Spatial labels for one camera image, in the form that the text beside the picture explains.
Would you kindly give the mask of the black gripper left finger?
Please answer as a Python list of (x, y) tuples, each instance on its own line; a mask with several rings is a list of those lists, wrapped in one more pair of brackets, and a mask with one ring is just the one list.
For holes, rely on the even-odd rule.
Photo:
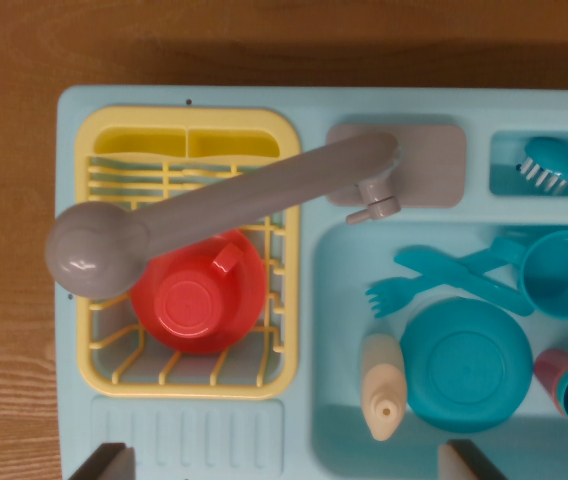
[(102, 443), (69, 480), (134, 480), (135, 450), (125, 443)]

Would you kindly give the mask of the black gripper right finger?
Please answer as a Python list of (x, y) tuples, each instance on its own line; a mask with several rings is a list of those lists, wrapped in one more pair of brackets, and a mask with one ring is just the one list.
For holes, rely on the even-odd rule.
[(451, 439), (438, 447), (439, 480), (506, 480), (506, 476), (469, 439)]

